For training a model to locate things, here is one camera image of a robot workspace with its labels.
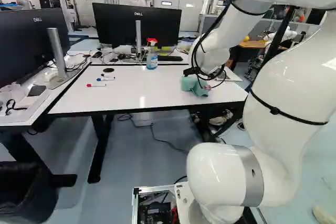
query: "red cap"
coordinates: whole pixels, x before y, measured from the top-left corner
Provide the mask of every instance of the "red cap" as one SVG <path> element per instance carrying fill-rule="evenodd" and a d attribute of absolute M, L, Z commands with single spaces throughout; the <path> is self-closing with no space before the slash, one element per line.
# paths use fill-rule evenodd
<path fill-rule="evenodd" d="M 154 42 L 158 43 L 157 39 L 154 39 L 154 38 L 148 38 L 147 39 L 147 42 L 151 42 L 151 41 L 154 41 Z"/>

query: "teal cloth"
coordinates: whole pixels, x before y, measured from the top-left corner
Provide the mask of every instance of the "teal cloth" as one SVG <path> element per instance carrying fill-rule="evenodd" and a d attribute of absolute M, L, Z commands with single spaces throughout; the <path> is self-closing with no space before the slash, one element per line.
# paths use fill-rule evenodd
<path fill-rule="evenodd" d="M 200 83 L 203 87 L 207 86 L 207 82 L 202 79 L 200 79 Z M 208 90 L 200 87 L 196 76 L 183 76 L 181 78 L 181 89 L 182 91 L 192 91 L 198 97 L 207 97 L 209 95 Z"/>

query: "spray bottle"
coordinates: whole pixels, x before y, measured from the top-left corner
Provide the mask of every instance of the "spray bottle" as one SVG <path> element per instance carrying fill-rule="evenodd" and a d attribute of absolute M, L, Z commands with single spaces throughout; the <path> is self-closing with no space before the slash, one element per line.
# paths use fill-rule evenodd
<path fill-rule="evenodd" d="M 149 47 L 149 53 L 147 55 L 147 60 L 146 60 L 146 65 L 147 65 L 147 69 L 153 70 L 155 68 L 157 68 L 158 66 L 158 55 L 155 52 L 155 44 L 158 43 L 158 41 L 154 38 L 148 38 L 147 39 L 148 44 L 150 44 Z"/>

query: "blue marker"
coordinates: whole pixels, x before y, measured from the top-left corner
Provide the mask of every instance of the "blue marker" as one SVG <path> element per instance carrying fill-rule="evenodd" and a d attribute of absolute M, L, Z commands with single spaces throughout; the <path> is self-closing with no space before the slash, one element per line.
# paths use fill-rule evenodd
<path fill-rule="evenodd" d="M 115 77 L 112 78 L 97 78 L 97 81 L 114 81 Z"/>

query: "black monitor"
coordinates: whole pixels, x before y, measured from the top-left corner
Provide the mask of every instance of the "black monitor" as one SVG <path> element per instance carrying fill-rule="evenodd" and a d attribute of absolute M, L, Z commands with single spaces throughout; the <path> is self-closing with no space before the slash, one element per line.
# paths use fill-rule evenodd
<path fill-rule="evenodd" d="M 70 49 L 63 12 L 57 9 L 0 12 L 0 88 L 36 72 L 54 58 L 47 28 L 56 27 L 63 52 Z"/>
<path fill-rule="evenodd" d="M 135 45 L 135 21 L 141 20 L 141 41 L 155 38 L 158 46 L 177 45 L 181 10 L 92 3 L 99 41 L 103 44 Z"/>

